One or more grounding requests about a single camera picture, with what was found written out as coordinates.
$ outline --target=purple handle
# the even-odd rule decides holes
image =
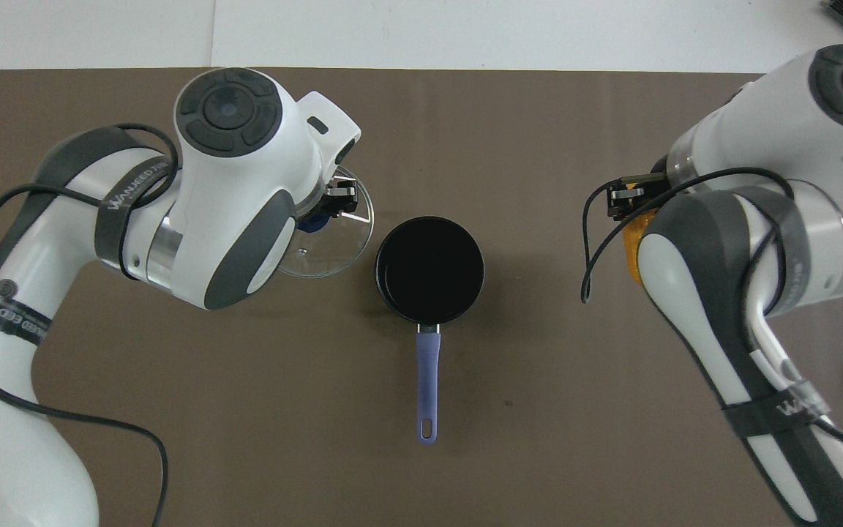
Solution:
[[[438,439],[438,352],[441,333],[418,333],[415,347],[419,357],[419,441],[434,444]]]

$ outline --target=black frying pan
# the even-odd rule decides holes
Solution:
[[[483,256],[463,227],[444,217],[415,217],[383,240],[375,283],[386,304],[418,324],[418,434],[438,437],[438,354],[441,324],[472,306],[483,287]]]

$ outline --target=white robotic arm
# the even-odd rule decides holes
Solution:
[[[666,201],[636,242],[646,293],[794,523],[843,525],[843,433],[765,320],[843,296],[843,45],[747,84],[655,172],[610,196],[627,220]]]
[[[0,244],[0,398],[37,402],[34,351],[89,261],[214,310],[268,280],[298,220],[341,203],[331,177],[360,129],[320,94],[296,102],[257,71],[213,70],[181,91],[174,118],[180,171],[173,144],[163,156],[128,127],[85,132],[44,160]],[[97,523],[93,485],[66,441],[0,401],[0,526]]]

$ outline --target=cable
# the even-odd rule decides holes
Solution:
[[[752,173],[755,176],[762,176],[767,179],[776,183],[777,186],[780,186],[783,190],[783,193],[786,194],[790,200],[794,199],[795,195],[793,193],[793,188],[790,186],[789,182],[786,181],[785,178],[780,176],[775,171],[770,171],[758,167],[739,167],[739,168],[732,168],[732,169],[724,169],[719,171],[713,171],[713,173],[707,173],[704,176],[695,177],[692,180],[688,180],[683,184],[677,184],[677,186],[672,187],[672,189],[666,190],[665,193],[659,194],[652,201],[641,206],[640,208],[634,210],[632,213],[628,214],[628,216],[624,217],[622,221],[618,224],[618,226],[614,227],[612,231],[600,242],[598,246],[598,250],[595,251],[594,256],[588,257],[590,251],[588,249],[588,238],[586,238],[585,234],[585,276],[583,276],[583,280],[581,282],[581,302],[586,304],[590,301],[591,296],[591,272],[594,270],[594,266],[596,261],[599,259],[600,254],[603,253],[603,250],[606,249],[606,246],[610,242],[612,242],[613,238],[615,238],[623,228],[626,227],[629,223],[633,220],[636,220],[637,217],[642,216],[646,212],[659,208],[660,206],[664,206],[670,199],[675,197],[678,193],[682,193],[683,190],[690,189],[690,187],[695,186],[699,183],[705,183],[705,181],[710,181],[712,179],[717,179],[719,177],[726,177],[726,176],[735,176],[736,174],[742,173]],[[594,191],[593,194],[588,198],[588,201],[585,203],[585,216],[582,218],[583,222],[583,230],[588,230],[588,217],[586,217],[586,211],[590,206],[590,201],[592,201],[596,195],[601,193],[600,189]]]
[[[157,200],[162,194],[166,193],[166,191],[170,189],[171,184],[174,183],[174,178],[177,176],[177,171],[180,168],[177,148],[174,146],[174,142],[165,133],[161,130],[155,129],[155,127],[148,126],[147,124],[123,123],[117,124],[116,126],[121,130],[142,130],[149,132],[163,141],[163,143],[168,147],[168,151],[171,153],[171,170],[168,171],[168,175],[161,181],[157,189],[138,199],[133,208],[147,206],[147,204]],[[67,189],[66,187],[54,187],[50,184],[30,183],[21,184],[19,187],[13,187],[13,189],[3,193],[0,196],[0,210],[6,203],[9,203],[9,200],[24,193],[51,193],[57,196],[64,196],[73,200],[81,201],[81,203],[86,203],[90,206],[100,206],[101,203],[101,200],[88,196],[87,194],[78,193],[76,190]],[[151,440],[158,450],[158,457],[160,457],[161,461],[161,488],[160,494],[158,495],[157,505],[155,506],[154,517],[151,521],[151,526],[158,527],[158,524],[160,524],[161,521],[161,513],[164,508],[165,498],[168,494],[168,451],[165,449],[164,443],[162,443],[161,439],[158,438],[157,435],[151,433],[151,431],[146,428],[138,427],[124,421],[99,416],[88,416],[88,414],[77,414],[74,413],[74,411],[64,411],[51,408],[50,406],[45,406],[43,404],[33,403],[32,401],[24,400],[24,398],[15,396],[6,390],[3,390],[1,387],[0,400],[2,400],[3,403],[10,404],[11,406],[21,410],[33,411],[34,413],[42,414],[43,416],[57,417],[107,427],[116,427],[120,428],[120,430],[128,430],[131,431],[131,433],[140,434],[141,436],[147,437]]]

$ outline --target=cable strap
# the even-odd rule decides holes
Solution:
[[[100,203],[94,249],[104,264],[118,269],[128,279],[138,280],[128,273],[123,261],[123,246],[132,210],[138,205],[138,199],[170,171],[171,160],[167,157],[144,160],[128,171]]]
[[[815,401],[806,401],[802,394],[812,389],[809,381],[799,381],[794,386],[769,397],[735,404],[723,408],[730,427],[739,437],[753,437],[805,427],[820,417]]]
[[[50,318],[17,300],[0,294],[0,331],[40,346],[48,336]]]

